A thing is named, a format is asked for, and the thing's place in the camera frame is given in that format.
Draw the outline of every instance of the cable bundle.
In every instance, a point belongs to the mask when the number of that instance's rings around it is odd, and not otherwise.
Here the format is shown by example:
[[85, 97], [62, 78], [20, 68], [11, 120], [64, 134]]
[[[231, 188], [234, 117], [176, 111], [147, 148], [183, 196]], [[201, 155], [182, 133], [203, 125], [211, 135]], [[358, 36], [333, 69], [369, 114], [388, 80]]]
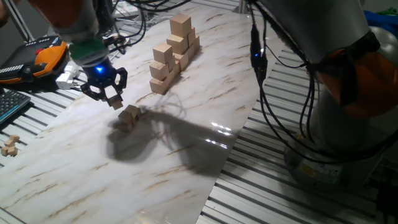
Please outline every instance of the cable bundle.
[[[307, 60], [307, 58], [304, 56], [303, 52], [293, 42], [293, 40], [285, 33], [285, 31], [278, 25], [278, 23], [276, 23], [276, 21], [270, 15], [268, 15], [268, 13], [257, 3], [257, 1], [248, 0], [248, 3], [249, 3], [249, 11], [251, 13], [252, 21], [253, 21], [252, 32], [251, 32], [251, 34], [252, 34], [251, 35], [252, 36], [251, 37], [252, 38], [252, 40], [251, 40], [251, 61], [252, 61], [252, 66], [256, 73], [257, 81], [258, 81], [259, 88], [260, 88], [260, 102], [261, 102], [262, 114], [263, 114], [264, 119], [266, 120], [268, 126], [271, 128], [271, 130], [274, 132], [274, 134], [289, 149], [291, 149], [292, 151], [294, 151], [295, 153], [297, 153], [304, 159], [307, 159], [312, 162], [317, 162], [317, 163], [321, 163], [321, 164], [341, 164], [344, 162], [355, 162], [355, 161], [363, 161], [366, 159], [370, 159], [376, 155], [383, 153], [387, 149], [389, 149], [398, 140], [398, 131], [396, 131], [394, 134], [389, 136], [384, 141], [380, 142], [379, 144], [376, 144], [373, 147], [370, 147], [367, 150], [360, 151], [360, 152], [349, 152], [349, 153], [344, 153], [344, 154], [334, 154], [334, 153], [330, 153], [330, 152], [313, 149], [310, 146], [306, 145], [301, 140], [295, 138], [295, 136], [293, 136], [290, 133], [290, 131], [288, 131], [284, 127], [284, 125], [279, 121], [277, 116], [272, 111], [272, 109], [268, 103], [268, 100], [266, 98], [264, 89], [262, 87], [262, 84], [263, 84], [264, 80], [266, 79], [267, 59], [266, 59], [265, 51], [263, 51], [263, 53], [261, 53], [261, 44], [259, 42], [259, 32], [256, 27], [256, 20], [254, 18], [254, 13], [253, 13], [253, 9], [252, 9], [253, 6], [255, 6], [260, 11], [260, 13], [263, 17], [263, 20], [264, 20], [264, 33], [263, 33], [263, 38], [262, 38], [264, 48], [267, 47], [271, 51], [273, 56], [282, 65], [289, 67], [289, 68], [299, 68], [299, 67], [307, 66], [307, 70], [310, 73], [310, 86], [308, 88], [308, 95], [307, 95], [307, 99], [305, 100], [305, 104], [304, 104], [303, 110], [300, 115], [300, 133], [304, 138], [306, 137], [305, 132], [303, 130], [303, 117], [304, 117], [305, 110], [308, 107], [309, 109], [308, 109], [308, 118], [307, 118], [307, 123], [306, 123], [306, 128], [307, 128], [306, 131], [307, 131], [307, 135], [308, 135], [307, 137], [311, 142], [313, 142], [313, 139], [312, 139], [311, 132], [310, 132], [310, 120], [311, 120], [311, 114], [313, 111], [313, 106], [314, 106], [314, 101], [315, 101], [315, 71], [312, 69], [308, 69], [309, 66], [311, 66], [311, 65], [310, 65], [310, 62]], [[291, 67], [291, 66], [288, 66], [288, 65], [282, 63], [276, 57], [276, 55], [272, 52], [272, 50], [267, 46], [267, 43], [266, 43], [266, 28], [265, 28], [266, 22], [269, 22], [269, 24], [275, 30], [275, 32], [278, 34], [278, 36], [303, 60], [302, 65], [300, 65], [298, 67]], [[267, 117], [265, 109], [264, 109], [264, 105], [268, 109], [272, 118], [276, 121], [278, 126], [281, 128], [281, 130], [283, 130], [283, 132], [285, 132], [290, 138], [292, 138], [296, 143], [303, 146], [306, 150], [309, 150], [309, 151], [313, 152], [314, 154], [325, 156], [325, 157], [329, 158], [331, 161], [320, 161], [320, 160], [313, 159], [311, 157], [308, 157], [308, 156], [302, 154], [301, 152], [296, 150], [293, 146], [291, 146], [286, 140], [284, 140], [282, 138], [282, 136], [276, 131], [274, 125], [272, 125], [271, 122], [269, 121], [269, 118]]]

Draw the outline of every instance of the white device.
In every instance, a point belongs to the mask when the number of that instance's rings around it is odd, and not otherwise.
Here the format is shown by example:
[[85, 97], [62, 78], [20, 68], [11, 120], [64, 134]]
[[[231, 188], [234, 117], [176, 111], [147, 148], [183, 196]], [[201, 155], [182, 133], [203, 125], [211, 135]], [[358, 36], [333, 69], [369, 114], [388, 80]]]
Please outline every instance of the white device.
[[61, 90], [70, 90], [71, 88], [75, 88], [77, 83], [73, 81], [79, 74], [79, 66], [75, 62], [68, 62], [67, 66], [65, 67], [63, 73], [57, 78], [55, 81], [57, 86]]

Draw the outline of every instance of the metal frame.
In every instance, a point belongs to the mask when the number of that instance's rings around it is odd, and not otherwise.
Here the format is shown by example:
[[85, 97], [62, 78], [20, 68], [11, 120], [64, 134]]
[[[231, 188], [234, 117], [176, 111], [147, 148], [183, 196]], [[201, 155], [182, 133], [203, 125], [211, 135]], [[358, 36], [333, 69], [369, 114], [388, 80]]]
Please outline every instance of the metal frame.
[[249, 14], [248, 7], [246, 4], [246, 0], [239, 0], [239, 6], [236, 7], [233, 12], [239, 13], [239, 14]]
[[26, 23], [24, 19], [22, 18], [21, 14], [18, 11], [17, 6], [15, 5], [13, 0], [1, 0], [2, 4], [6, 8], [8, 14], [10, 15], [10, 18], [14, 22], [15, 26], [17, 27], [17, 30], [19, 31], [20, 35], [26, 42], [32, 42], [34, 41], [34, 37], [32, 33], [30, 32], [29, 28], [26, 26]]

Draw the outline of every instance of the wooden cube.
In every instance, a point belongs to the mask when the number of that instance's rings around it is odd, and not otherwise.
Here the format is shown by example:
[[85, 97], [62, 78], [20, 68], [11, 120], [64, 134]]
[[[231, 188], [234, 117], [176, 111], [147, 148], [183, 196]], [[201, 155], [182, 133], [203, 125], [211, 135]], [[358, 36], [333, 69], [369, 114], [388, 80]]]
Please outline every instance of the wooden cube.
[[173, 62], [173, 48], [169, 44], [160, 43], [154, 47], [154, 59], [156, 62], [160, 62], [166, 65], [169, 62]]
[[131, 114], [129, 112], [127, 112], [126, 110], [122, 111], [119, 114], [118, 118], [119, 118], [120, 123], [123, 123], [123, 124], [130, 124], [130, 123], [132, 123], [132, 119], [133, 119]]
[[179, 61], [175, 61], [176, 66], [173, 69], [173, 74], [174, 74], [174, 78], [177, 77], [177, 75], [179, 75], [181, 73], [181, 65]]
[[150, 75], [152, 77], [163, 80], [169, 74], [169, 65], [162, 64], [160, 62], [153, 62], [149, 65]]
[[10, 156], [16, 156], [18, 154], [18, 149], [15, 146], [9, 147], [8, 154]]
[[191, 32], [191, 17], [183, 14], [177, 14], [170, 19], [170, 28], [173, 35], [186, 37]]
[[1, 154], [3, 155], [3, 156], [8, 156], [8, 147], [2, 147], [1, 148]]
[[171, 83], [174, 80], [174, 71], [170, 72], [167, 78], [163, 81], [157, 80], [155, 78], [151, 79], [149, 84], [150, 88], [154, 93], [164, 95], [169, 90]]
[[175, 57], [173, 55], [173, 60], [169, 63], [167, 63], [167, 66], [169, 67], [169, 72], [171, 72], [175, 66]]
[[188, 34], [188, 45], [189, 47], [192, 46], [192, 44], [194, 43], [196, 39], [196, 31], [194, 27], [191, 27], [191, 32]]
[[124, 133], [130, 133], [133, 129], [132, 123], [121, 123], [119, 125], [119, 130], [124, 132]]
[[167, 38], [167, 44], [173, 47], [173, 53], [183, 55], [188, 50], [188, 37], [179, 37], [172, 34]]
[[139, 117], [142, 115], [141, 109], [137, 108], [133, 105], [127, 106], [125, 109], [126, 112], [128, 112], [132, 118], [132, 124], [135, 125], [137, 121], [139, 120]]
[[10, 135], [10, 139], [11, 139], [13, 142], [18, 142], [18, 141], [19, 141], [19, 136], [16, 135], [16, 134], [12, 134], [12, 135]]
[[12, 139], [8, 139], [5, 143], [6, 147], [15, 146], [15, 142]]
[[195, 56], [195, 44], [188, 48], [187, 55], [189, 62], [191, 62], [193, 60], [193, 57]]
[[195, 49], [195, 54], [198, 52], [199, 48], [200, 48], [200, 38], [199, 35], [196, 35], [196, 39], [193, 43], [193, 48]]
[[118, 95], [112, 96], [109, 98], [109, 103], [112, 105], [114, 110], [120, 109], [123, 107], [122, 101]]
[[180, 69], [181, 72], [185, 71], [187, 69], [188, 64], [189, 64], [189, 58], [188, 54], [180, 55], [180, 54], [174, 54], [175, 60], [180, 62]]

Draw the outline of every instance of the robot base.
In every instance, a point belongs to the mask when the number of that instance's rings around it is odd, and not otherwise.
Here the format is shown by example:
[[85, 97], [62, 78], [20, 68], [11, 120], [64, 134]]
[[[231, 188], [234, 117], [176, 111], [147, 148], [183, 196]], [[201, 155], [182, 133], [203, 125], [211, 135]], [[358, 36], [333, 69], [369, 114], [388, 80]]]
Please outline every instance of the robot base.
[[[372, 128], [368, 136], [360, 149], [367, 149], [384, 139], [384, 133]], [[302, 138], [301, 141], [312, 148], [316, 148], [314, 143], [307, 139]], [[310, 152], [293, 139], [289, 141], [289, 144], [307, 157], [320, 161], [333, 161], [325, 156]], [[284, 160], [286, 168], [293, 178], [310, 189], [320, 192], [337, 192], [341, 190], [356, 192], [366, 183], [373, 170], [379, 164], [381, 157], [382, 155], [379, 154], [365, 161], [320, 164], [304, 159], [286, 147]]]

